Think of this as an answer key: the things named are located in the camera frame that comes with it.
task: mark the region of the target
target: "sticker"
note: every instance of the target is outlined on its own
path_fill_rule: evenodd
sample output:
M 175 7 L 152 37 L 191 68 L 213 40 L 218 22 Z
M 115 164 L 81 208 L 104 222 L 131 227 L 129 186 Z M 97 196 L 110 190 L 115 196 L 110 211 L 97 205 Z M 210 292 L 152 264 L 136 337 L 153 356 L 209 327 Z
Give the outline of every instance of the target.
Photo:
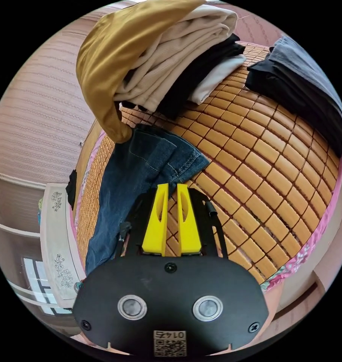
M 153 331 L 155 357 L 186 357 L 186 331 Z

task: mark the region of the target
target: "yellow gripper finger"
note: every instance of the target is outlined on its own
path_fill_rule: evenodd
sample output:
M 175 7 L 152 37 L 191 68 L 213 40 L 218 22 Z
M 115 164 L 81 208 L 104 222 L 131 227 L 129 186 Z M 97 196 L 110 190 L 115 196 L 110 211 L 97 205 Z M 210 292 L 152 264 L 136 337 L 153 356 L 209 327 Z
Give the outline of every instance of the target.
M 168 184 L 157 186 L 155 199 L 150 213 L 142 250 L 145 254 L 165 256 L 167 235 Z
M 200 254 L 201 241 L 186 184 L 177 185 L 178 241 L 182 255 Z

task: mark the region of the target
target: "blue jeans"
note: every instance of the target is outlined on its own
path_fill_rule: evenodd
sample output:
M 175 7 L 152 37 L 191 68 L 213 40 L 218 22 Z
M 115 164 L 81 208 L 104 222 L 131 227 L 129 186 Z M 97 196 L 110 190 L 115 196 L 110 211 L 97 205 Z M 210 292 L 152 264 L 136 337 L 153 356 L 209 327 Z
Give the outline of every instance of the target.
M 119 225 L 139 194 L 168 183 L 171 196 L 178 183 L 185 183 L 208 164 L 207 158 L 189 142 L 156 126 L 139 124 L 128 142 L 116 144 L 100 187 L 99 213 L 89 240 L 86 275 L 114 257 Z

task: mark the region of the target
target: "woven mat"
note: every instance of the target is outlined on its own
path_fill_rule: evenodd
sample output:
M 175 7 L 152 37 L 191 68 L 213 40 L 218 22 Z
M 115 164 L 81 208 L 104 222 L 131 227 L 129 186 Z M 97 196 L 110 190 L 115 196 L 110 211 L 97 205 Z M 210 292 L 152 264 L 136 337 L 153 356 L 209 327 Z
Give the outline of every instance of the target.
M 223 224 L 229 258 L 261 284 L 294 257 L 316 229 L 338 175 L 339 159 L 299 117 L 245 88 L 246 67 L 268 48 L 245 44 L 247 62 L 205 101 L 171 122 L 123 109 L 123 121 L 155 124 L 182 136 L 210 160 L 189 186 L 207 194 Z M 81 201 L 78 247 L 85 260 L 99 210 L 98 194 L 114 144 L 105 137 Z M 169 201 L 167 255 L 178 256 L 177 205 Z

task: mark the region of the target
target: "black border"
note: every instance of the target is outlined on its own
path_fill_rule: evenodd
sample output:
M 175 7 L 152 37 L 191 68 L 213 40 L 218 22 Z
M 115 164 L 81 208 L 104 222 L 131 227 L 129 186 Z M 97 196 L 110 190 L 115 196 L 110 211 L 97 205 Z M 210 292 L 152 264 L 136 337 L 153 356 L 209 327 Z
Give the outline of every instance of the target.
M 0 99 L 22 64 L 44 41 L 80 16 L 114 2 L 117 1 L 17 2 L 14 5 L 0 2 Z M 299 0 L 224 2 L 258 14 L 292 36 L 320 64 L 342 99 L 342 1 L 317 6 L 310 4 L 309 7 L 305 1 Z M 198 358 L 198 361 L 237 361 L 257 352 L 257 356 L 248 360 L 317 359 L 342 355 L 342 268 L 320 303 L 294 327 L 287 331 L 289 333 L 278 335 L 264 344 L 231 354 Z M 83 345 L 44 328 L 16 297 L 1 270 L 0 353 L 9 359 L 23 355 L 30 360 L 46 356 L 47 359 L 61 360 L 142 361 L 138 357 L 112 354 Z

